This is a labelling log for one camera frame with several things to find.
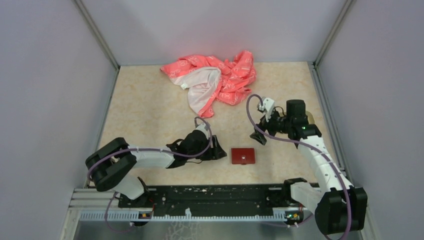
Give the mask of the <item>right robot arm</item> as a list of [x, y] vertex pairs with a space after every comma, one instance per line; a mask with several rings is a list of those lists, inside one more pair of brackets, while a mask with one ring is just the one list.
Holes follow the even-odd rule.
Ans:
[[273, 99], [260, 97], [257, 110], [263, 114], [253, 123], [251, 139], [261, 145], [267, 139], [293, 143], [308, 161], [319, 190], [303, 178], [284, 182], [281, 199], [287, 206], [297, 203], [314, 216], [319, 231], [325, 235], [360, 231], [365, 226], [368, 195], [362, 187], [355, 187], [337, 166], [329, 153], [318, 126], [309, 121], [306, 104], [301, 99], [286, 102], [286, 111], [279, 113]]

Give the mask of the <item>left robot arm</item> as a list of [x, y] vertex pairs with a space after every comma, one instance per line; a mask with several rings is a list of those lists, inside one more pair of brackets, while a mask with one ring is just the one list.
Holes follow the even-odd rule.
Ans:
[[98, 192], [113, 190], [124, 195], [138, 207], [149, 203], [150, 193], [140, 177], [130, 175], [134, 168], [175, 169], [192, 159], [219, 160], [227, 156], [216, 135], [195, 129], [184, 139], [167, 144], [164, 148], [141, 148], [117, 137], [91, 154], [85, 165], [88, 178]]

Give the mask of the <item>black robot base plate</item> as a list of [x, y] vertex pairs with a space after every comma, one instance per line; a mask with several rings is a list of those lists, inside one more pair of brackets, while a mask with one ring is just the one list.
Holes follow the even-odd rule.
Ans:
[[305, 210], [291, 201], [283, 183], [150, 186], [135, 200], [121, 195], [118, 207], [153, 208], [155, 217], [271, 217], [277, 209]]

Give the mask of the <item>red card holder wallet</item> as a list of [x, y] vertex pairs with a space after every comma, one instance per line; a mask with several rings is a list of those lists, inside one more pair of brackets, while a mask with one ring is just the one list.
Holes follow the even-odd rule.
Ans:
[[235, 147], [230, 150], [233, 165], [253, 165], [256, 163], [256, 151], [252, 147]]

